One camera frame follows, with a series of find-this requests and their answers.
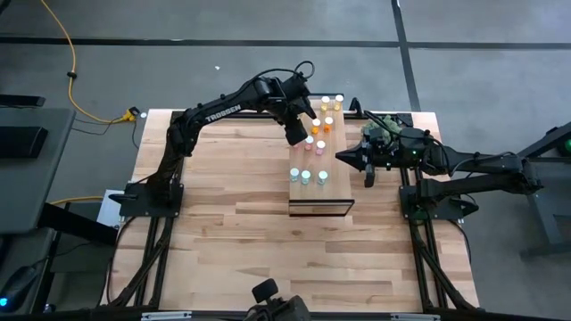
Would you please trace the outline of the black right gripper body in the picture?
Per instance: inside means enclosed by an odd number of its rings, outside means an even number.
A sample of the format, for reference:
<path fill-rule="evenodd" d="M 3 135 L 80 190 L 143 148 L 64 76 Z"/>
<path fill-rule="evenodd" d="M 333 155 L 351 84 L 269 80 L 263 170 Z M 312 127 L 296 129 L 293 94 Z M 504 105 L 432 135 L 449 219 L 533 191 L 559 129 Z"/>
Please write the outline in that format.
<path fill-rule="evenodd" d="M 391 170 L 392 168 L 405 168 L 399 145 L 395 142 L 389 144 L 372 144 L 363 133 L 361 142 L 366 143 L 366 151 L 361 156 L 367 162 L 364 169 L 364 186 L 372 187 L 376 180 L 376 168 Z"/>

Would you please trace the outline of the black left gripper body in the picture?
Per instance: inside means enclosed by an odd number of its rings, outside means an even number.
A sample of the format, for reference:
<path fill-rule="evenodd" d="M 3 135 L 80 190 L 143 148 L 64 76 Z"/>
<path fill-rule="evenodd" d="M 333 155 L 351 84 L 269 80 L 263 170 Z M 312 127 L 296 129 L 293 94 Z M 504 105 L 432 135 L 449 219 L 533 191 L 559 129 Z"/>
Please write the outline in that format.
<path fill-rule="evenodd" d="M 272 114 L 276 118 L 277 123 L 284 126 L 285 138 L 291 146 L 300 143 L 308 136 L 299 118 L 300 114 L 305 114 L 301 110 L 303 102 L 310 103 L 310 100 L 305 97 L 291 102 L 280 100 L 272 109 Z"/>

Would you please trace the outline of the green artificial potted plant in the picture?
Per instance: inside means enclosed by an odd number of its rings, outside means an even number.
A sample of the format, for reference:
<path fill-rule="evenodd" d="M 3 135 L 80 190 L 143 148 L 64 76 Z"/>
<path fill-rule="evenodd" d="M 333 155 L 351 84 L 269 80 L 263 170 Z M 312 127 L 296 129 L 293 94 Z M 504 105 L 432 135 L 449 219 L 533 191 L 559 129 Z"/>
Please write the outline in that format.
<path fill-rule="evenodd" d="M 401 132 L 399 124 L 388 115 L 384 117 L 375 115 L 373 119 L 369 118 L 368 122 L 361 128 L 361 132 L 364 133 L 366 130 L 371 131 L 375 128 L 379 128 L 383 136 Z"/>

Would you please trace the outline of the black device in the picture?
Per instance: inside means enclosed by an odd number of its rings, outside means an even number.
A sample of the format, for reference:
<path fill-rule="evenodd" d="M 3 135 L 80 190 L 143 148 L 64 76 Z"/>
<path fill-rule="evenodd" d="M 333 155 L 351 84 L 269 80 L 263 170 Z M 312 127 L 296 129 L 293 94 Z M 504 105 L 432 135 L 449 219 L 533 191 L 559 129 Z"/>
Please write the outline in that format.
<path fill-rule="evenodd" d="M 269 278 L 252 288 L 256 304 L 248 309 L 243 321 L 311 321 L 310 312 L 299 295 L 290 299 L 274 298 L 277 283 Z"/>

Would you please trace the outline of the dark grey side table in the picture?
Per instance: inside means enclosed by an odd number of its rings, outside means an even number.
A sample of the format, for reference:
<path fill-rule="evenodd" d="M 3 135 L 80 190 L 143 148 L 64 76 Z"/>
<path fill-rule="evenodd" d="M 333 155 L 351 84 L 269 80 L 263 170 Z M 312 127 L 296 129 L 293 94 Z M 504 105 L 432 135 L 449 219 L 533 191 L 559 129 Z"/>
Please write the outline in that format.
<path fill-rule="evenodd" d="M 527 197 L 546 243 L 520 252 L 522 258 L 571 253 L 571 236 L 566 238 L 558 219 L 571 225 L 571 121 L 548 130 L 538 141 L 518 153 L 534 165 L 544 188 Z"/>

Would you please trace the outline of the white paper sheet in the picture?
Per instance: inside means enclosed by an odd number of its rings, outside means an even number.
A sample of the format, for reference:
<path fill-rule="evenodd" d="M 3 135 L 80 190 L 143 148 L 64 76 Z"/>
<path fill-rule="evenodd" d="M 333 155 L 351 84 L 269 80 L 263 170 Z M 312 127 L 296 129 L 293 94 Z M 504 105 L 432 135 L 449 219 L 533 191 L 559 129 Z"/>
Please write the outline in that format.
<path fill-rule="evenodd" d="M 97 222 L 106 226 L 119 229 L 122 223 L 122 218 L 120 216 L 121 205 L 112 200 L 110 196 L 112 194 L 124 194 L 122 190 L 110 190 L 107 189 L 103 195 L 100 210 L 97 216 Z"/>

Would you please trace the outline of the black flat bar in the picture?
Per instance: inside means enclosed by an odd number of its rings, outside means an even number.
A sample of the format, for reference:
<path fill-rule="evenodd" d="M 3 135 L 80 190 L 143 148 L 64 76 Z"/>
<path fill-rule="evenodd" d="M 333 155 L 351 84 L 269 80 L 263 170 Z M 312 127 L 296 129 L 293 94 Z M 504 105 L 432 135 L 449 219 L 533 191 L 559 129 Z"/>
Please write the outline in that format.
<path fill-rule="evenodd" d="M 43 96 L 36 95 L 0 95 L 0 106 L 38 108 L 45 104 Z"/>

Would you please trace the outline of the grey desk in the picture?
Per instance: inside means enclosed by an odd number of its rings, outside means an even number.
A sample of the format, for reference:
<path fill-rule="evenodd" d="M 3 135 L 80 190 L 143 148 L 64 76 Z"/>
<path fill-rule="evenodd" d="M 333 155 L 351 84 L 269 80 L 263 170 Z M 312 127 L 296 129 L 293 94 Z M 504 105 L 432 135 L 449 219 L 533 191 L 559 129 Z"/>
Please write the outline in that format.
<path fill-rule="evenodd" d="M 0 127 L 42 127 L 46 140 L 36 158 L 0 159 L 0 235 L 37 226 L 76 112 L 69 109 L 0 109 Z"/>

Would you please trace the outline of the black computer mouse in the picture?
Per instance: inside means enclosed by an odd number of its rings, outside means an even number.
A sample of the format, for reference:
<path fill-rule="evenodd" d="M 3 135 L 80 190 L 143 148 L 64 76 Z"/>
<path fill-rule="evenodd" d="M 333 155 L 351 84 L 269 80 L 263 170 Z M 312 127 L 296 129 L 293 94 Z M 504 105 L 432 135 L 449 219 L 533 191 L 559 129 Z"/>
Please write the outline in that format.
<path fill-rule="evenodd" d="M 9 313 L 18 310 L 26 300 L 37 276 L 36 267 L 19 267 L 0 289 L 0 312 Z"/>

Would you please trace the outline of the wooden shelf black metal frame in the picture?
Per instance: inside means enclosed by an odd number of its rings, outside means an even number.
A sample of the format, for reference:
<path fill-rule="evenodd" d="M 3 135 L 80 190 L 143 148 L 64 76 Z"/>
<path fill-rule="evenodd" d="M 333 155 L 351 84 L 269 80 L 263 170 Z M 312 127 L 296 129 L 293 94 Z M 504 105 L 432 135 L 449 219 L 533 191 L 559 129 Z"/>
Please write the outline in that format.
<path fill-rule="evenodd" d="M 330 106 L 326 112 L 320 109 L 321 97 L 330 98 Z M 350 168 L 335 157 L 337 152 L 347 148 L 345 122 L 343 109 L 334 110 L 336 95 L 318 95 L 310 99 L 317 118 L 321 121 L 319 133 L 311 133 L 311 119 L 303 114 L 300 120 L 307 130 L 308 136 L 314 137 L 313 148 L 304 149 L 304 140 L 298 149 L 289 151 L 289 165 L 300 170 L 296 182 L 289 184 L 288 214 L 291 217 L 344 217 L 354 204 L 350 181 Z M 323 131 L 324 118 L 332 117 L 333 130 L 330 133 Z M 326 143 L 322 155 L 316 154 L 316 142 L 322 140 Z M 302 184 L 301 173 L 308 170 L 311 173 L 310 182 Z M 324 185 L 318 184 L 318 173 L 325 170 L 328 173 Z"/>

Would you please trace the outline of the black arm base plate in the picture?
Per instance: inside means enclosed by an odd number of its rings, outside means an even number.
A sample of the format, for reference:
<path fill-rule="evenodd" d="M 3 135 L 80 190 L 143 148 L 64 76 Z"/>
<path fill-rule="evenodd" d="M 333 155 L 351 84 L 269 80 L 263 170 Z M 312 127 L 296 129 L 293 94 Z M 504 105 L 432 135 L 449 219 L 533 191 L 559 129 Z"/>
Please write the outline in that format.
<path fill-rule="evenodd" d="M 123 193 L 111 193 L 108 198 L 120 205 L 122 217 L 174 218 L 177 217 L 184 193 L 180 183 L 162 188 L 147 184 L 128 184 Z"/>
<path fill-rule="evenodd" d="M 475 202 L 453 196 L 421 196 L 415 186 L 406 185 L 399 189 L 401 214 L 409 220 L 458 220 L 479 210 Z"/>

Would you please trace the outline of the silver metal bracket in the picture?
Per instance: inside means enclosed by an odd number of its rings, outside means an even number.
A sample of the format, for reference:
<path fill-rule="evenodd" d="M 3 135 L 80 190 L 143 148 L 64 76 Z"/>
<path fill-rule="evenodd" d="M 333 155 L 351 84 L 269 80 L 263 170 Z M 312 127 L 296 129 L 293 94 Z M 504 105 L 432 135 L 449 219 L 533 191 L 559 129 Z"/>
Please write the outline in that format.
<path fill-rule="evenodd" d="M 390 321 L 441 321 L 441 317 L 430 314 L 393 313 Z"/>
<path fill-rule="evenodd" d="M 143 313 L 140 321 L 190 321 L 191 311 L 159 311 Z"/>

